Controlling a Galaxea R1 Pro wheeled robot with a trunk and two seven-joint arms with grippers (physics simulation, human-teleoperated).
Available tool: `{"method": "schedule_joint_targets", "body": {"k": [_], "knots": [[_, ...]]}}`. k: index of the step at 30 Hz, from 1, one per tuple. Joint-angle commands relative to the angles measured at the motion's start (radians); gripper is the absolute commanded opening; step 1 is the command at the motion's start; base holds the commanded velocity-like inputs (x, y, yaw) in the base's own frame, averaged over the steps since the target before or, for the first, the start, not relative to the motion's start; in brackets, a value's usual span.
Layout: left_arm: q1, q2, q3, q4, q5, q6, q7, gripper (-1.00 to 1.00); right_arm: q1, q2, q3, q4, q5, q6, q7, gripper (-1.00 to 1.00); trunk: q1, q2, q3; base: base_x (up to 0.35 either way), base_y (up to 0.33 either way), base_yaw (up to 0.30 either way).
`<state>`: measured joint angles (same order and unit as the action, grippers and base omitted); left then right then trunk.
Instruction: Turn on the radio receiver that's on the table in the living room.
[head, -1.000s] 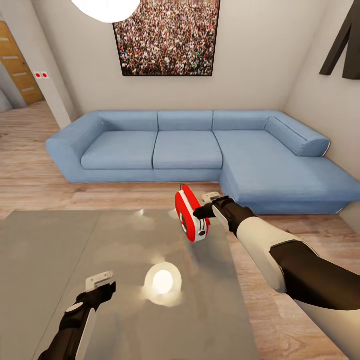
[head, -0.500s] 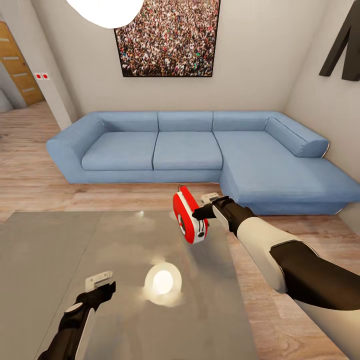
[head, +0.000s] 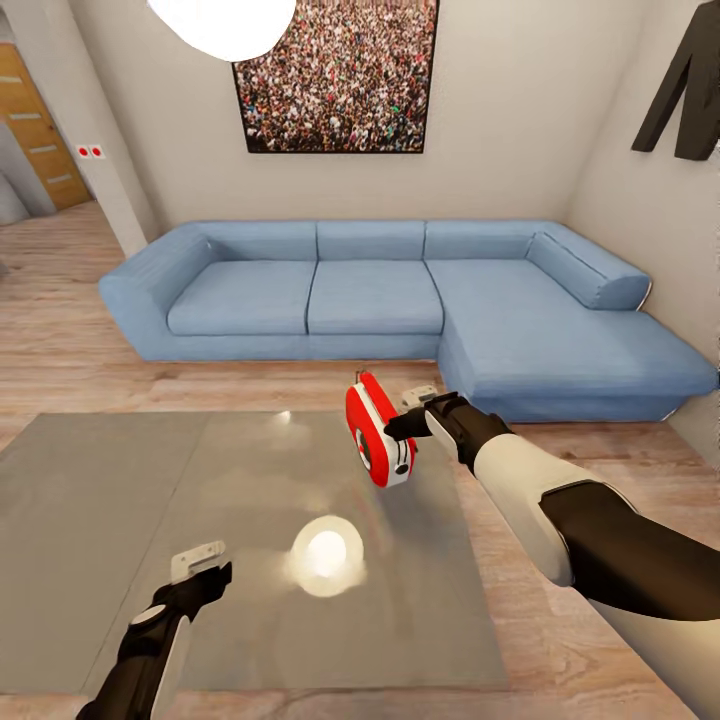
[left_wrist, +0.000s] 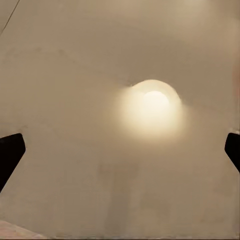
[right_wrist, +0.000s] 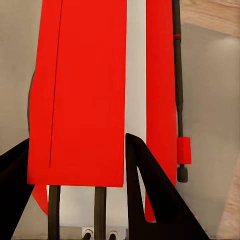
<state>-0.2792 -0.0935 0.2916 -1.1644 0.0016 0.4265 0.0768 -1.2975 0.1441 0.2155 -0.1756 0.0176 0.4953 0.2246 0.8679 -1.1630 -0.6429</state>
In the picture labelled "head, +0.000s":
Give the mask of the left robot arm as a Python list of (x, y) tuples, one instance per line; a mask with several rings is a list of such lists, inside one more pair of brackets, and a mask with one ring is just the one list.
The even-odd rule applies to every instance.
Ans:
[(224, 556), (212, 542), (170, 558), (171, 584), (158, 588), (154, 603), (129, 623), (97, 699), (75, 720), (166, 720), (200, 608), (223, 597), (232, 583), (232, 562), (195, 574), (194, 566)]

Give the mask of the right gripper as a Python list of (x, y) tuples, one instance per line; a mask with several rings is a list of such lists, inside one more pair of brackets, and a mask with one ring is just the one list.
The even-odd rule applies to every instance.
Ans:
[(393, 417), (388, 420), (389, 424), (383, 429), (383, 433), (393, 437), (395, 441), (402, 441), (411, 437), (426, 437), (416, 426), (416, 416), (418, 416), (420, 408), (416, 408), (408, 413), (400, 414), (399, 417)]

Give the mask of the radio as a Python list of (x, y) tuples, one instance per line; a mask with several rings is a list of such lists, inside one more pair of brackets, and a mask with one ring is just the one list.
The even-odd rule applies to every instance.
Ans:
[(372, 373), (358, 373), (358, 383), (346, 394), (346, 418), (362, 462), (379, 487), (406, 481), (419, 451), (413, 437), (395, 441), (383, 433), (388, 420), (399, 417)]

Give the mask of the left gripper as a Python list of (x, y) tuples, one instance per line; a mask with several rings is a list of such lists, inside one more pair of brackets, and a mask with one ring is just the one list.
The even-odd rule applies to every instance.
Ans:
[(232, 562), (222, 569), (219, 566), (195, 574), (189, 580), (172, 586), (168, 584), (154, 593), (154, 603), (177, 593), (186, 593), (195, 602), (195, 615), (200, 608), (223, 597), (226, 586), (232, 583)]

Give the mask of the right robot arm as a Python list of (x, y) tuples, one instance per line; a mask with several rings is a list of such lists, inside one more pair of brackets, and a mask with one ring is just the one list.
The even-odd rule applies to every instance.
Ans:
[(436, 436), (486, 490), (536, 568), (572, 586), (700, 720), (720, 720), (720, 552), (644, 518), (609, 482), (432, 386), (383, 433)]

